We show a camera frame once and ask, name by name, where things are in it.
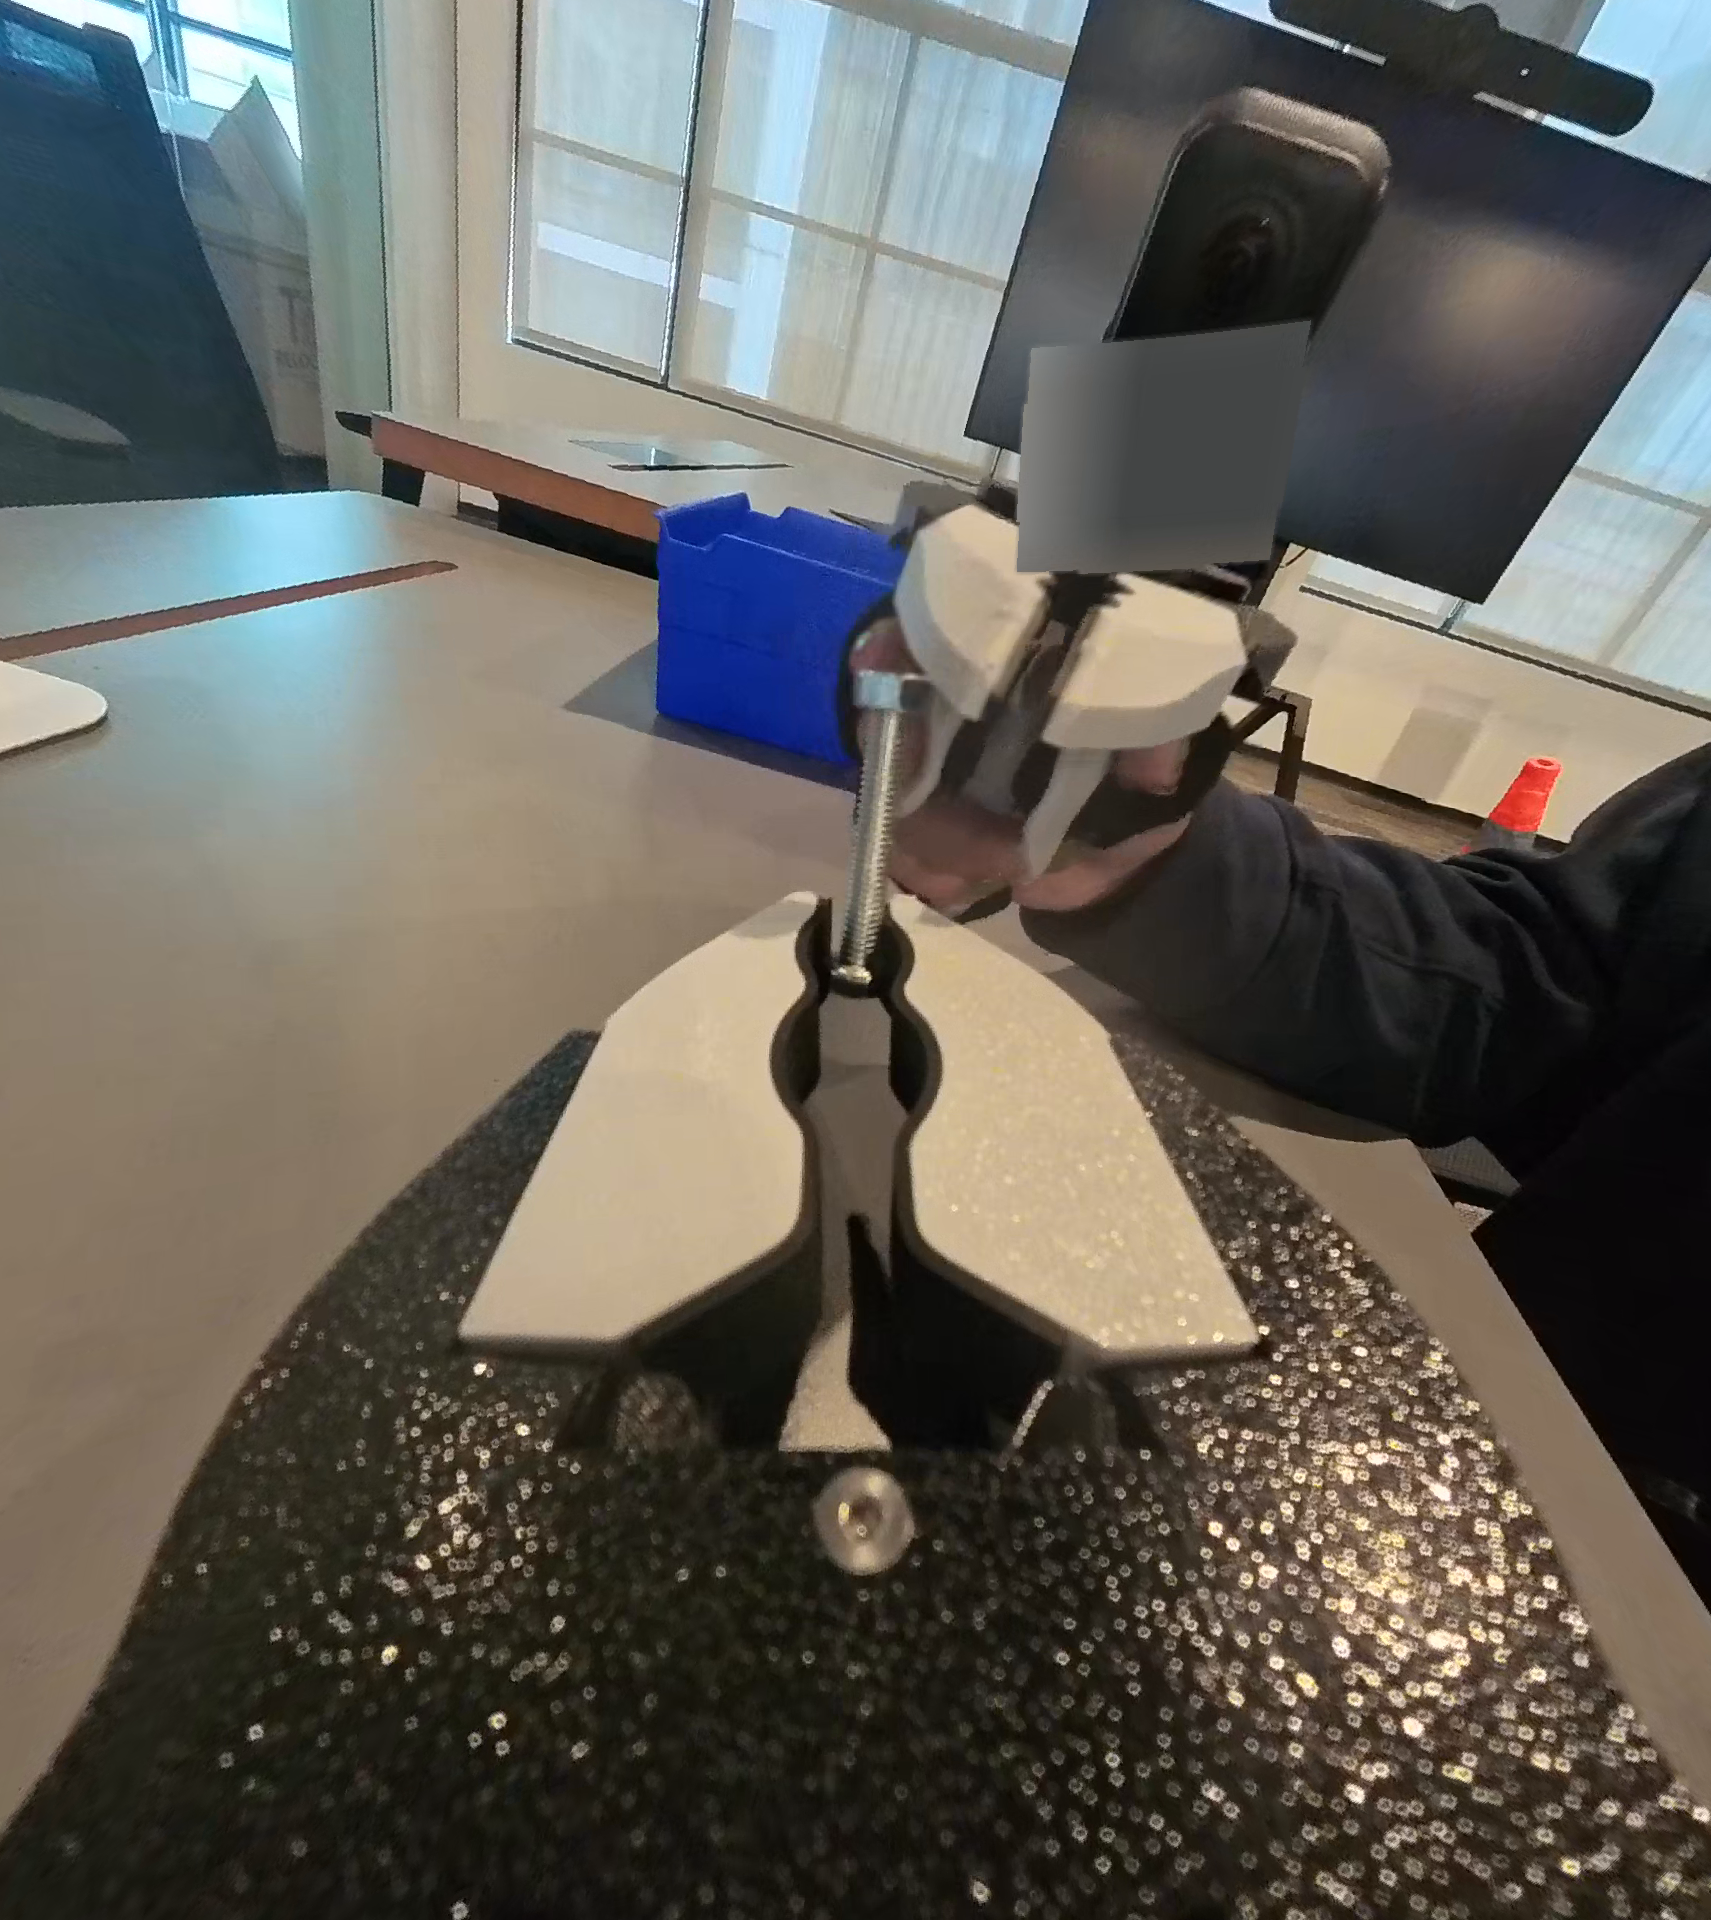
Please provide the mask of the low wood edged table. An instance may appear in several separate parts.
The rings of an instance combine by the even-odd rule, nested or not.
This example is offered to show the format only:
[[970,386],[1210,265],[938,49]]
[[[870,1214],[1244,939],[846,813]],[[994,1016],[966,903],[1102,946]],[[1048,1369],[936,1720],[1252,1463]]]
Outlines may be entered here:
[[385,466],[385,496],[413,507],[433,478],[491,494],[503,534],[654,580],[660,514],[744,494],[764,516],[802,509],[886,526],[892,494],[774,452],[688,435],[519,425],[399,411],[341,422]]

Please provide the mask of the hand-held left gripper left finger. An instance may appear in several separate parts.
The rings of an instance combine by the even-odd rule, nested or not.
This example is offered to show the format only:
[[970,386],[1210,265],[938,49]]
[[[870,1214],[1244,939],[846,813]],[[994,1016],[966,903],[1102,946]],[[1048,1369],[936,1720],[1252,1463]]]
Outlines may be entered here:
[[832,908],[792,891],[611,1016],[467,1308],[581,1364],[563,1448],[858,1448],[846,1113],[816,1111]]

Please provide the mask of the black mesh office chair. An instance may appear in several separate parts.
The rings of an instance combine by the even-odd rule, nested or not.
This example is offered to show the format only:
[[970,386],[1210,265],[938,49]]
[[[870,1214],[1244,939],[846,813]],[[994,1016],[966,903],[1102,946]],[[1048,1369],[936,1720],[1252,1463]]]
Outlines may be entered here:
[[0,509],[285,487],[137,43],[0,4]]

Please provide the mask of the person's right forearm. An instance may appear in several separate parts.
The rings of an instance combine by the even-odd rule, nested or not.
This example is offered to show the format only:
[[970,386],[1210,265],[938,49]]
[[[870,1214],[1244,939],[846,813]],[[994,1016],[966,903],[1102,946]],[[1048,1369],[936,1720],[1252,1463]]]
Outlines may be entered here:
[[1568,1130],[1624,894],[1574,848],[1436,860],[1216,787],[1018,896],[1038,946],[1278,1092],[1520,1181]]

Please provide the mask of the metal hex bolt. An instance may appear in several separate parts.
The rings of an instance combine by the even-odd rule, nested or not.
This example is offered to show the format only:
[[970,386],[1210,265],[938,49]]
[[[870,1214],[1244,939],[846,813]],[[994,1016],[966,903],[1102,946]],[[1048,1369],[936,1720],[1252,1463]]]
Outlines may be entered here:
[[860,779],[838,957],[872,967],[890,913],[890,862],[898,787],[910,721],[926,712],[934,686],[920,672],[864,667],[852,681]]

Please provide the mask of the orange traffic cone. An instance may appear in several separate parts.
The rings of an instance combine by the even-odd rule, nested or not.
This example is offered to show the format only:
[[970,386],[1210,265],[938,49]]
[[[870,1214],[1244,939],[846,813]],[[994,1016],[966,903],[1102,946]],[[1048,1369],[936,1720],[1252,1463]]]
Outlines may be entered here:
[[1538,844],[1540,828],[1558,782],[1562,761],[1532,755],[1522,763],[1502,800],[1486,816],[1468,852],[1528,852]]

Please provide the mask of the black video conference bar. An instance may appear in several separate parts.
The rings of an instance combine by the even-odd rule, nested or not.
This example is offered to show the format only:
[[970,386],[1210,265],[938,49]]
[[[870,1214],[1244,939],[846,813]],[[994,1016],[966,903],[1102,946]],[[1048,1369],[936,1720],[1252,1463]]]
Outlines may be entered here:
[[1278,24],[1374,55],[1408,84],[1492,102],[1602,136],[1636,132],[1648,77],[1506,28],[1492,4],[1270,2]]

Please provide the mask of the person's right hand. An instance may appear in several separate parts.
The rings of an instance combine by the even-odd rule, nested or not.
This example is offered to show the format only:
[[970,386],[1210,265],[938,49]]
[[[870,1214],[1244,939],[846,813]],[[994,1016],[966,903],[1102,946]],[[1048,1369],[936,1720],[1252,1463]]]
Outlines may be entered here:
[[[892,611],[876,613],[856,635],[848,669],[852,676],[918,672],[908,639]],[[1142,875],[1174,852],[1190,830],[1194,801],[1182,818],[1162,820],[1112,844],[1062,841],[1054,862],[1028,874],[1024,820],[984,810],[956,795],[930,795],[910,807],[912,784],[932,748],[932,712],[896,714],[894,828],[890,875],[898,890],[956,917],[988,897],[1008,894],[1030,913],[1072,916],[1120,900]],[[1128,797],[1170,800],[1188,774],[1188,761],[1202,749],[1198,733],[1168,740],[1152,748],[1120,753],[1108,784]]]

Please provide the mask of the cardboard box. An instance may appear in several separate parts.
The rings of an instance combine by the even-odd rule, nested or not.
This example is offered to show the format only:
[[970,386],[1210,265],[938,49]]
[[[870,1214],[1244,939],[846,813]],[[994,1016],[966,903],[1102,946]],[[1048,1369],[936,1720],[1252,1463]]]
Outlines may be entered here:
[[171,103],[183,193],[281,454],[325,455],[301,155],[261,79],[231,107]]

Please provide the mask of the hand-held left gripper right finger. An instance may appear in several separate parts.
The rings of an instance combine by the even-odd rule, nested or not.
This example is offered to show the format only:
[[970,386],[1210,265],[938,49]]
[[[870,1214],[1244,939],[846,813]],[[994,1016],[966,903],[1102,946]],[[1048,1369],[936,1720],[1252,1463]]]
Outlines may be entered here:
[[874,955],[900,1127],[856,1389],[890,1441],[1100,1445],[1138,1378],[1262,1334],[1112,1035],[966,923],[896,905]]

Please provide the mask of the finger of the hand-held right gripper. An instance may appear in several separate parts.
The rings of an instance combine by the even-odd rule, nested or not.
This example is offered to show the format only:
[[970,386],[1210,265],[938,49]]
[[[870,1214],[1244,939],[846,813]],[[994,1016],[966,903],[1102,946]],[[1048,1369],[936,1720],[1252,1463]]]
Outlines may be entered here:
[[964,504],[924,521],[894,590],[912,669],[916,761],[896,804],[912,813],[940,787],[1026,822],[1062,822],[1060,749],[1048,741],[1062,681],[1062,623],[1050,588],[1016,567],[1012,521]]
[[1022,769],[1040,769],[1020,804],[1018,874],[1048,872],[1074,836],[1176,818],[1200,779],[1200,738],[1250,664],[1244,611],[1156,581],[1122,581],[1090,611],[1042,698]]

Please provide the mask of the black flat screen monitor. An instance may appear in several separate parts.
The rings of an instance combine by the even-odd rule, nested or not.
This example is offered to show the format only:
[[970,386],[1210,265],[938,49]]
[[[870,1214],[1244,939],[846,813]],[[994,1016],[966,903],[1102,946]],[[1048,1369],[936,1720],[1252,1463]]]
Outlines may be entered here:
[[1184,130],[1240,88],[1372,128],[1392,168],[1314,329],[1272,564],[1478,600],[1706,267],[1711,183],[1276,19],[1090,4],[966,430],[1024,494],[1030,351],[1106,336]]

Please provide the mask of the person's dark clothed torso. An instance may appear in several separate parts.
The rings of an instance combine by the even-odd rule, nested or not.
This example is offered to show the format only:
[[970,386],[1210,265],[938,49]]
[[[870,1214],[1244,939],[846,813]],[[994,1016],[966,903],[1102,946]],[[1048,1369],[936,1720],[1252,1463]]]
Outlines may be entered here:
[[1516,878],[1552,973],[1492,1033],[1484,1250],[1711,1611],[1711,743]]

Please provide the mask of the blue plastic bin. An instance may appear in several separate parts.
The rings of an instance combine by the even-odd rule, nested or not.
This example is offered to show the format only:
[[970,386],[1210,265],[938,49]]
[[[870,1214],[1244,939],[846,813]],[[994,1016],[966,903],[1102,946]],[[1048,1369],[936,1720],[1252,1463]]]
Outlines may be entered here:
[[734,492],[662,507],[656,562],[658,712],[848,765],[842,661],[904,569],[888,534]]

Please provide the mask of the gridded window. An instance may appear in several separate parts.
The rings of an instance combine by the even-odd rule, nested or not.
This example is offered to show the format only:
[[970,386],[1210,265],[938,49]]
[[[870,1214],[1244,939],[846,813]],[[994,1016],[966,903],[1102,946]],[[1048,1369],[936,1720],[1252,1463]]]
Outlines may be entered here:
[[[509,319],[527,346],[848,445],[964,433],[1086,4],[527,4]],[[1711,179],[1711,4],[1500,4],[1654,86]],[[1322,597],[1711,708],[1711,263],[1484,601],[1320,557]]]

